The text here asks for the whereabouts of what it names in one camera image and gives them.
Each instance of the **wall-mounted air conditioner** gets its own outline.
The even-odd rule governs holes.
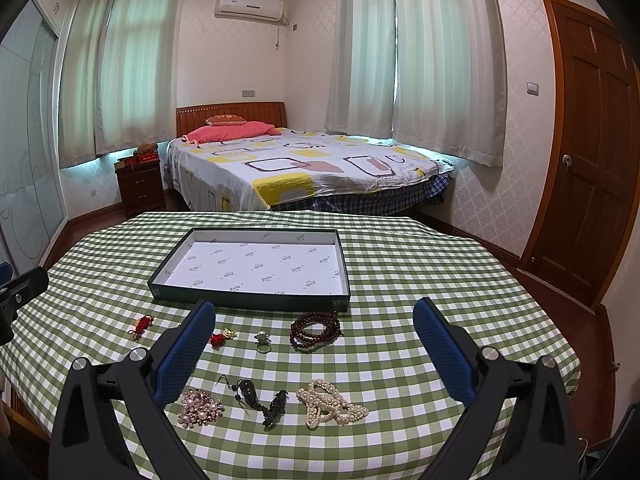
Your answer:
[[[244,18],[261,22],[279,22],[284,12],[280,0],[218,0],[217,18]]]

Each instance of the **red tassel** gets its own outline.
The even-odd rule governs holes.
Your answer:
[[[211,343],[212,348],[222,346],[225,343],[225,337],[222,334],[211,334],[209,342]]]
[[[142,337],[143,333],[145,333],[145,330],[153,325],[155,320],[156,318],[153,316],[143,316],[136,323],[135,329],[129,330],[127,334],[131,336],[133,341],[137,341]]]

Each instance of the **blue gripper pad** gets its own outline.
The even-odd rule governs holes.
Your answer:
[[[417,301],[414,306],[415,331],[449,396],[468,408],[476,398],[473,368],[434,313],[434,308],[424,298]]]
[[[14,270],[12,269],[11,264],[0,264],[0,286],[10,282],[13,275]]]
[[[216,311],[205,301],[158,367],[154,392],[158,407],[162,409],[180,397],[215,327]]]

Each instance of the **curtain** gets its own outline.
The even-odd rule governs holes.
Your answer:
[[[94,117],[102,21],[109,0],[79,0],[66,43],[60,80],[60,168],[95,158]]]
[[[339,0],[327,130],[391,137],[395,20],[394,0]]]
[[[396,0],[394,139],[501,166],[506,60],[497,0]]]
[[[175,137],[182,0],[79,0],[62,65],[60,167]]]
[[[98,81],[96,152],[175,137],[182,0],[114,0]]]

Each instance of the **pillow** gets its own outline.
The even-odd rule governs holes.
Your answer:
[[[241,126],[246,119],[237,115],[214,115],[205,121],[209,126]]]
[[[205,142],[224,142],[226,140],[249,139],[261,135],[281,135],[273,124],[260,121],[249,121],[241,126],[202,126],[190,134],[181,137],[188,144],[203,144]]]

